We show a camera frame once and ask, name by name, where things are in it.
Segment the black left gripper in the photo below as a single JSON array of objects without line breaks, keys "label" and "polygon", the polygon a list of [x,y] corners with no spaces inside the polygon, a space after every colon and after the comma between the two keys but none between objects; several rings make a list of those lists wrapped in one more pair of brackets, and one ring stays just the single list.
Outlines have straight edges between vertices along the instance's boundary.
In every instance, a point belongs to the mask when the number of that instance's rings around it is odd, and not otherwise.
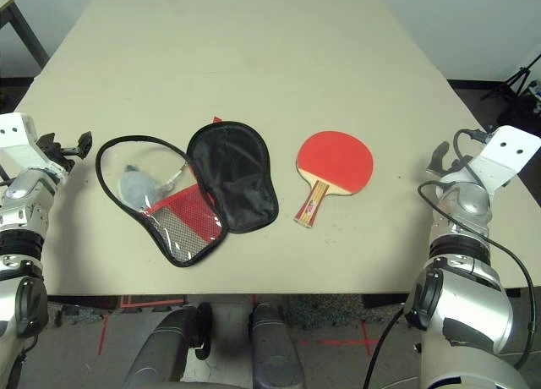
[{"label": "black left gripper", "polygon": [[70,173],[75,165],[70,156],[87,157],[92,147],[92,133],[83,133],[78,140],[77,148],[62,148],[55,141],[55,134],[44,134],[40,137],[40,150],[53,162],[57,163],[67,173]]}]

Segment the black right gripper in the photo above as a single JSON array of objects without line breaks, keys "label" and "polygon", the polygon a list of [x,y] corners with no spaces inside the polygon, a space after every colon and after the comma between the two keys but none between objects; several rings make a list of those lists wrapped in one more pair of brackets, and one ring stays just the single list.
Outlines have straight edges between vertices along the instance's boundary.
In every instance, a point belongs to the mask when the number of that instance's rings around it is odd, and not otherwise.
[{"label": "black right gripper", "polygon": [[427,172],[431,174],[443,174],[446,176],[451,173],[460,172],[464,166],[469,163],[470,156],[464,156],[462,159],[455,159],[451,166],[447,169],[443,168],[443,158],[449,151],[450,144],[448,141],[440,143],[433,151],[432,156],[427,166]]}]

